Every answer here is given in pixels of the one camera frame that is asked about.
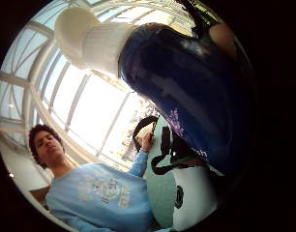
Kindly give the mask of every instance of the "man's mouth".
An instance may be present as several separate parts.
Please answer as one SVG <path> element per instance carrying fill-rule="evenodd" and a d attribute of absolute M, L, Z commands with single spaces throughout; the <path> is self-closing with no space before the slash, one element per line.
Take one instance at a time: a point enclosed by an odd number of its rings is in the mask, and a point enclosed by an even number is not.
<path fill-rule="evenodd" d="M 52 152 L 52 151 L 54 151 L 55 150 L 55 146 L 51 146 L 51 147 L 48 147 L 47 148 L 47 151 L 48 152 Z"/>

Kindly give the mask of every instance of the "man's nose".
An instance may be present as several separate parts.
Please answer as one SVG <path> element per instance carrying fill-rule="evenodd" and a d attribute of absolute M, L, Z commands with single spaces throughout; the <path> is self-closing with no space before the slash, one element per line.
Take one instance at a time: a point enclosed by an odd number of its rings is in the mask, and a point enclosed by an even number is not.
<path fill-rule="evenodd" d="M 47 139 L 47 140 L 45 141 L 45 145 L 52 145 L 52 141 L 49 140 L 49 139 Z"/>

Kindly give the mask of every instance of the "man's hair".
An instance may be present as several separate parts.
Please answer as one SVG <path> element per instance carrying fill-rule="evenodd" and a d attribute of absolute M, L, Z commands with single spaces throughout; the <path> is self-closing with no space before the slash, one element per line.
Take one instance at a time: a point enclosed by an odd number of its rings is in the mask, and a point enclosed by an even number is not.
<path fill-rule="evenodd" d="M 40 159 L 39 159 L 39 155 L 36 151 L 36 147 L 35 147 L 35 144 L 34 144 L 34 139 L 35 139 L 35 136 L 38 132 L 40 131 L 47 131 L 48 133 L 50 133 L 55 139 L 57 139 L 59 141 L 59 143 L 61 144 L 62 148 L 63 148 L 63 151 L 64 151 L 64 146 L 63 146 L 63 143 L 62 143 L 62 139 L 61 137 L 59 136 L 59 134 L 53 129 L 51 128 L 50 126 L 48 125 L 42 125 L 42 124 L 38 124 L 36 125 L 34 128 L 32 128 L 29 132 L 29 147 L 30 147 L 30 150 L 32 152 L 32 156 L 35 160 L 35 162 L 40 165 L 43 169 L 46 169 L 47 166 L 44 164 L 44 163 L 41 163 L 40 162 Z"/>

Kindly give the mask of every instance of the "graphic print on sweatshirt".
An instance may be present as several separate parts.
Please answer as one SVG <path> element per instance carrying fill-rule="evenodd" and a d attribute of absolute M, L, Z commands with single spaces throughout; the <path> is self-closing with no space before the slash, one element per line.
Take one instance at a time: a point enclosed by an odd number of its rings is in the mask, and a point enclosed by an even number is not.
<path fill-rule="evenodd" d="M 117 201 L 117 206 L 122 209 L 129 207 L 130 188 L 121 185 L 113 177 L 84 175 L 78 186 L 78 199 L 80 201 L 91 201 L 99 198 L 103 203 Z"/>

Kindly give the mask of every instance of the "man's hand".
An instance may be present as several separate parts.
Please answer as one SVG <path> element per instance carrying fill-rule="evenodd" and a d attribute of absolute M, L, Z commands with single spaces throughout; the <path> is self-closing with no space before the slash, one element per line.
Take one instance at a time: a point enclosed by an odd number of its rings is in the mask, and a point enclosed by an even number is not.
<path fill-rule="evenodd" d="M 154 143 L 153 134 L 146 133 L 146 135 L 142 139 L 140 150 L 143 151 L 144 153 L 148 153 L 153 143 Z"/>

